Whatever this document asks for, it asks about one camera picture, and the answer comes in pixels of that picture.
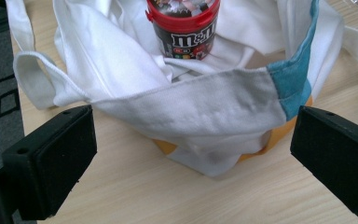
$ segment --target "white tote bag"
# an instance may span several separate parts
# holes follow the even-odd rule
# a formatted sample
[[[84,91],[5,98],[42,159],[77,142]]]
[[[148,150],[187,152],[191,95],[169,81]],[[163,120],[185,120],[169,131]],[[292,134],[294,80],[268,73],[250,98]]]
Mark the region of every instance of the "white tote bag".
[[[276,142],[316,99],[344,32],[324,0],[224,0],[210,55],[178,60],[159,52],[145,0],[53,0],[64,73],[34,49],[22,1],[7,0],[14,71],[37,108],[92,104],[206,175]]]

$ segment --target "m&m's container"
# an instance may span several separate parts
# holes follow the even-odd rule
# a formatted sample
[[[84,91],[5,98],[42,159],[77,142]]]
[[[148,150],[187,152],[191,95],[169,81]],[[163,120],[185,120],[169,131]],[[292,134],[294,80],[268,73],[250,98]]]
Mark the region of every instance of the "m&m's container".
[[[211,50],[220,0],[147,0],[159,47],[166,57],[203,59]]]

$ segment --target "table surface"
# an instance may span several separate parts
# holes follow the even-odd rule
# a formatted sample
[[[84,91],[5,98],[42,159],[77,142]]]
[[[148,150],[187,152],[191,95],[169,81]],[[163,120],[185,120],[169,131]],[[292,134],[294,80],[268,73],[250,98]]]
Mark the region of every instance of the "table surface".
[[[358,28],[358,7],[328,0]],[[51,1],[26,1],[36,48],[63,66]],[[14,52],[18,51],[13,42]],[[358,63],[345,51],[315,107],[358,124]],[[21,92],[25,133],[68,107],[37,110]],[[167,159],[120,120],[94,110],[98,154],[57,216],[39,223],[358,223],[338,198],[290,154],[293,132],[269,153],[210,178]]]

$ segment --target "teal fabric patch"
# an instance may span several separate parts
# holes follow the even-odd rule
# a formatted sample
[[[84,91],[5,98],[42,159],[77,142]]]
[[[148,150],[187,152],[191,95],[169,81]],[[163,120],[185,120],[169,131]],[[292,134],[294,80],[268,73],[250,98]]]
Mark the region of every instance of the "teal fabric patch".
[[[282,109],[286,114],[286,120],[295,117],[299,107],[310,98],[311,86],[307,80],[307,74],[310,64],[310,47],[319,15],[319,0],[312,1],[310,15],[312,17],[310,28],[296,54],[290,60],[270,63],[267,66],[275,83]]]

